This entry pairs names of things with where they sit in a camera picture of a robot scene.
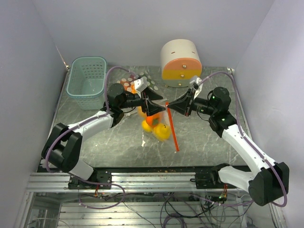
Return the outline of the clear red-zip bag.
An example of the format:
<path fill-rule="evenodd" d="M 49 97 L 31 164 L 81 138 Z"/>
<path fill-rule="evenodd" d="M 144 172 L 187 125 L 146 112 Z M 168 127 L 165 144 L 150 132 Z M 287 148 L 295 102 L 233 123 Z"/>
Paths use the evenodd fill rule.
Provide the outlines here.
<path fill-rule="evenodd" d="M 171 110 L 167 107 L 168 104 L 169 102 L 162 104 L 165 110 L 152 116 L 147 116 L 141 107 L 137 107 L 137 113 L 142 118 L 141 126 L 143 131 L 153 135 L 158 141 L 167 143 L 177 153 L 180 148 L 176 138 Z"/>

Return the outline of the yellow fake pear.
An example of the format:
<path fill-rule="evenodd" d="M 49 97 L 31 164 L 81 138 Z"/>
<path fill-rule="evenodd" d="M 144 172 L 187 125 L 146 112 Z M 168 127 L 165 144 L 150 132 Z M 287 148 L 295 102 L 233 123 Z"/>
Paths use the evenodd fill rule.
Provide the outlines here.
<path fill-rule="evenodd" d="M 171 136 L 171 128 L 168 125 L 160 123 L 154 127 L 153 134 L 158 140 L 165 141 Z"/>

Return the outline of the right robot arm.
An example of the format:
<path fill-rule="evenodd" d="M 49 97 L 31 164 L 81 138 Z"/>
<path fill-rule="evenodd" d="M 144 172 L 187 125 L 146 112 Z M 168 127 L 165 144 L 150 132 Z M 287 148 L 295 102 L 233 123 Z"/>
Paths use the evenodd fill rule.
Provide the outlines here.
<path fill-rule="evenodd" d="M 280 206 L 284 207 L 287 204 L 289 167 L 284 162 L 277 163 L 248 138 L 229 112 L 230 103 L 230 94 L 226 88 L 216 87 L 206 99 L 196 97 L 195 90 L 189 89 L 186 94 L 170 102 L 168 108 L 184 116 L 190 116 L 192 112 L 208 115 L 210 128 L 235 149 L 250 169 L 241 171 L 227 163 L 217 165 L 212 168 L 209 177 L 213 187 L 233 185 L 248 192 L 259 206 L 283 198 Z"/>

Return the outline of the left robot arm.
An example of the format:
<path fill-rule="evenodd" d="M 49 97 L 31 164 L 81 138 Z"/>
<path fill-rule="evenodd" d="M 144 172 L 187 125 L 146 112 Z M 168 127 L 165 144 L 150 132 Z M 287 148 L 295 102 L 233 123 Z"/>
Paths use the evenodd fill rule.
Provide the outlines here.
<path fill-rule="evenodd" d="M 140 107 L 147 116 L 165 111 L 165 107 L 155 103 L 163 97 L 146 86 L 131 93 L 122 84 L 115 83 L 109 87 L 106 97 L 104 107 L 95 115 L 78 123 L 58 123 L 53 127 L 41 153 L 48 172 L 52 171 L 49 166 L 54 165 L 56 171 L 77 176 L 85 188 L 93 188 L 97 177 L 94 168 L 80 159 L 82 143 L 116 126 L 124 117 L 125 108 Z"/>

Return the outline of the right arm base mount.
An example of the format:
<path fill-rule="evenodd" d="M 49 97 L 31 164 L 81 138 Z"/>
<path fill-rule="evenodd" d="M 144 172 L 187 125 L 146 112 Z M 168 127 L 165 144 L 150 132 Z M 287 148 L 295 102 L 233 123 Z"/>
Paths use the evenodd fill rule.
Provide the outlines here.
<path fill-rule="evenodd" d="M 196 189 L 220 189 L 223 188 L 223 183 L 219 178 L 219 170 L 230 166 L 227 163 L 222 163 L 216 166 L 199 166 L 195 167 L 194 178 L 190 178 L 190 182 L 195 183 Z"/>

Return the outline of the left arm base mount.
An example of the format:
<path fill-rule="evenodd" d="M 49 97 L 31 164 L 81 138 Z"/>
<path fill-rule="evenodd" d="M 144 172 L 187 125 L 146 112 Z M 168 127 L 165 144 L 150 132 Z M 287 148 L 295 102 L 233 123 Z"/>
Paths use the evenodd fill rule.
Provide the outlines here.
<path fill-rule="evenodd" d="M 112 175 L 108 171 L 97 169 L 88 180 L 81 180 L 77 177 L 70 177 L 68 189 L 70 190 L 92 190 L 102 189 L 109 190 L 111 188 Z"/>

